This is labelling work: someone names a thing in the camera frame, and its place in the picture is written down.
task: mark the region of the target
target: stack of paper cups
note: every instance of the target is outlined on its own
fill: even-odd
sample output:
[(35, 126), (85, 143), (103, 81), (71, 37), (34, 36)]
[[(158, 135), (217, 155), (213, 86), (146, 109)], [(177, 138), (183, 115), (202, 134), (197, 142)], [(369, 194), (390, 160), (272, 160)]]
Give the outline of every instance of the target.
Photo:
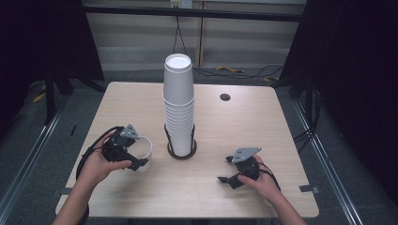
[(169, 153), (174, 158), (190, 158), (196, 150), (193, 139), (195, 95), (191, 59), (185, 54), (166, 58), (163, 101)]

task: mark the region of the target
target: forearm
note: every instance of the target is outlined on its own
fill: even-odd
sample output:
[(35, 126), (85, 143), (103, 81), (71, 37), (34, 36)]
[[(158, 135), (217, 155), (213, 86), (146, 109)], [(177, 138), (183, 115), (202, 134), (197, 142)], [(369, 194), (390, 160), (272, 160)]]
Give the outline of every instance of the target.
[(78, 180), (56, 216), (53, 225), (78, 224), (84, 215), (94, 188), (95, 186)]
[(275, 196), (272, 200), (269, 200), (269, 202), (278, 214), (281, 224), (307, 224), (282, 193)]

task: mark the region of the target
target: metal rail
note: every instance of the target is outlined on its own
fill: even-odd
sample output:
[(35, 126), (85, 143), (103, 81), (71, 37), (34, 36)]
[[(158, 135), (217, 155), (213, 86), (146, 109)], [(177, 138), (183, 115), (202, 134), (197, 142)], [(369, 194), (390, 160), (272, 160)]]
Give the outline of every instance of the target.
[(41, 131), (38, 139), (30, 150), (29, 155), (27, 156), (25, 162), (22, 167), (18, 171), (18, 174), (12, 181), (11, 185), (8, 187), (5, 195), (3, 196), (0, 202), (0, 224), (4, 225), (7, 222), (8, 216), (11, 213), (12, 208), (14, 207), (15, 202), (17, 202), (18, 197), (23, 191), (23, 187), (29, 177), (30, 173), (33, 171), (38, 158), (41, 155), (47, 141), (50, 139), (51, 134), (53, 133), (56, 124), (58, 123), (61, 112), (65, 109), (65, 105), (68, 99), (65, 97), (60, 103), (60, 107), (56, 112), (54, 118), (50, 121), (50, 123), (44, 126)]
[[(305, 111), (301, 103), (295, 102), (295, 107), (298, 112), (298, 116), (301, 120), (302, 125), (306, 130), (310, 128), (309, 124), (307, 123)], [(360, 215), (357, 212), (355, 205), (352, 203), (351, 198), (349, 197), (347, 191), (345, 190), (342, 181), (340, 180), (337, 172), (334, 170), (331, 161), (329, 160), (328, 154), (325, 151), (321, 141), (319, 140), (316, 133), (311, 134), (311, 142), (313, 144), (313, 148), (319, 158), (319, 161), (322, 165), (322, 168), (325, 171), (326, 176), (329, 179), (330, 185), (336, 194), (337, 200), (339, 201), (342, 209), (348, 219), (348, 222), (353, 225), (362, 224), (360, 219)]]
[(168, 8), (168, 7), (137, 8), (137, 7), (116, 7), (116, 6), (93, 5), (93, 4), (82, 4), (80, 6), (34, 4), (31, 5), (31, 8), (36, 10), (50, 10), (50, 11), (80, 10), (88, 13), (199, 17), (199, 18), (219, 18), (219, 19), (238, 19), (238, 20), (255, 20), (255, 21), (295, 22), (295, 23), (301, 22), (303, 19), (305, 19), (301, 15), (294, 15), (294, 14), (273, 14), (273, 13)]

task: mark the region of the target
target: black clamp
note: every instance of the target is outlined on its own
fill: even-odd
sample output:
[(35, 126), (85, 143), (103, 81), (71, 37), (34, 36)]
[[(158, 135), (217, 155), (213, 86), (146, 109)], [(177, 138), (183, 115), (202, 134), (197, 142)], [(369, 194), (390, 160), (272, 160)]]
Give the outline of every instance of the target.
[[(227, 157), (226, 160), (228, 162), (235, 163), (235, 166), (237, 166), (237, 170), (239, 171), (239, 173), (231, 176), (230, 178), (219, 176), (218, 177), (219, 180), (222, 183), (229, 184), (229, 186), (232, 189), (236, 189), (236, 188), (239, 188), (244, 185), (242, 182), (240, 182), (237, 179), (237, 177), (240, 174), (250, 177), (252, 180), (257, 180), (258, 177), (260, 176), (260, 172), (261, 172), (261, 173), (268, 174), (272, 178), (272, 180), (275, 182), (278, 189), (281, 190), (281, 187), (279, 186), (278, 181), (276, 180), (274, 174), (269, 169), (269, 167), (264, 165), (263, 163), (257, 162), (257, 160), (255, 160), (255, 158), (253, 157), (253, 155), (258, 153), (259, 151), (261, 151), (260, 147), (238, 148), (235, 151), (235, 154), (231, 157)], [(267, 171), (261, 170), (259, 168), (260, 164), (265, 166), (268, 170)]]
[(111, 138), (102, 146), (102, 155), (108, 161), (130, 160), (132, 162), (129, 169), (137, 171), (141, 166), (145, 166), (148, 162), (147, 158), (137, 158), (128, 153), (128, 148), (140, 139), (132, 125), (120, 127)]

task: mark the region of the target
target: metal bracket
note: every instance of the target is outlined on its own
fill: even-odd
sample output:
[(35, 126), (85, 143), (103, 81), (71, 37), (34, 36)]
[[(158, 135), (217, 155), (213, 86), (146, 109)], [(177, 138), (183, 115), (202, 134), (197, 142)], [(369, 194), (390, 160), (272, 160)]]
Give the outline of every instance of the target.
[(126, 128), (123, 129), (123, 131), (120, 133), (120, 136), (124, 137), (124, 138), (130, 138), (130, 139), (133, 138), (136, 140), (140, 139), (138, 137), (137, 131), (135, 131), (135, 128), (131, 124), (128, 124), (126, 126)]
[(244, 161), (259, 151), (261, 151), (261, 147), (238, 148), (231, 161), (234, 163)]

